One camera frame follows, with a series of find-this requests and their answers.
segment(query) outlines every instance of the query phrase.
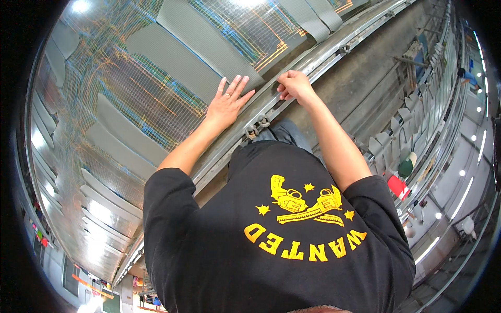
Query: hair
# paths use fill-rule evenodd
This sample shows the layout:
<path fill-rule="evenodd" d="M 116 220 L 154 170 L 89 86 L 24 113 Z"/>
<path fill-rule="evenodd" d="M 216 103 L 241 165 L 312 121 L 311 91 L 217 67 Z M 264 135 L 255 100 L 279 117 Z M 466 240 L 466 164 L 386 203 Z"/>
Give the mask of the hair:
<path fill-rule="evenodd" d="M 459 68 L 459 70 L 457 70 L 457 75 L 459 77 L 463 77 L 464 73 L 466 73 L 466 70 L 464 68 Z"/>

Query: black t-shirt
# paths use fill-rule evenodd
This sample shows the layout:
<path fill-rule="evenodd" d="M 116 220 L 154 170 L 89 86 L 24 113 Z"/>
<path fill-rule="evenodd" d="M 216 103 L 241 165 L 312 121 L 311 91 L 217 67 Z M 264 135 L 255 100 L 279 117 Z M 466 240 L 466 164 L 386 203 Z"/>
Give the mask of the black t-shirt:
<path fill-rule="evenodd" d="M 392 312 L 410 294 L 414 260 L 382 177 L 341 194 L 315 156 L 276 141 L 234 152 L 228 176 L 202 209 L 179 169 L 146 183 L 146 267 L 170 313 Z"/>

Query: yellow star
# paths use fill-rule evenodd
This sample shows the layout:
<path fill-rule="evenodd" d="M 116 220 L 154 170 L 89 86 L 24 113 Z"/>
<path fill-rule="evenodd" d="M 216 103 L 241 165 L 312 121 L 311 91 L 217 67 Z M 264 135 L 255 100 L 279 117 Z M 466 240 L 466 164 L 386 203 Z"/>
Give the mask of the yellow star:
<path fill-rule="evenodd" d="M 304 186 L 304 189 L 306 190 L 306 192 L 310 191 L 310 190 L 313 190 L 313 188 L 315 188 L 315 186 L 313 186 L 312 184 L 305 184 Z"/>
<path fill-rule="evenodd" d="M 353 222 L 353 216 L 355 216 L 355 211 L 346 211 L 343 213 L 345 215 L 345 217 L 348 219 L 350 219 L 350 221 Z"/>
<path fill-rule="evenodd" d="M 259 214 L 265 215 L 266 213 L 268 213 L 270 211 L 270 206 L 269 205 L 256 206 L 256 209 L 259 210 Z"/>

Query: hand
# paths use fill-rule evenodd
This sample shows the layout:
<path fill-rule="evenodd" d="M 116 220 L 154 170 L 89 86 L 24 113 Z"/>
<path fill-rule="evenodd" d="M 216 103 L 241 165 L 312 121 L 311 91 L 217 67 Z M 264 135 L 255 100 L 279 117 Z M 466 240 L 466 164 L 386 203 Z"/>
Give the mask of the hand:
<path fill-rule="evenodd" d="M 226 77 L 221 79 L 219 87 L 217 88 L 216 96 L 210 103 L 204 120 L 204 123 L 209 123 L 210 127 L 215 129 L 218 134 L 223 132 L 223 130 L 235 122 L 240 109 L 256 92 L 253 89 L 240 99 L 238 98 L 248 81 L 248 76 L 244 76 L 242 79 L 242 76 L 237 75 L 226 92 L 223 94 Z"/>
<path fill-rule="evenodd" d="M 277 81 L 280 83 L 277 91 L 281 92 L 281 100 L 296 98 L 299 104 L 304 105 L 306 100 L 316 97 L 308 76 L 303 72 L 287 71 L 280 75 Z"/>

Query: blue shirt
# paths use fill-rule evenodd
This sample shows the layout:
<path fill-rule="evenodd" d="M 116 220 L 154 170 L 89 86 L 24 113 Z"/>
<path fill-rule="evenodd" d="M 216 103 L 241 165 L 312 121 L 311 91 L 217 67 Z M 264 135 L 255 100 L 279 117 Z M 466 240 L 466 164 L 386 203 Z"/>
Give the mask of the blue shirt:
<path fill-rule="evenodd" d="M 470 80 L 470 84 L 472 84 L 474 86 L 477 85 L 476 78 L 475 78 L 475 76 L 472 73 L 465 72 L 464 75 L 463 75 L 463 78 L 469 79 Z"/>

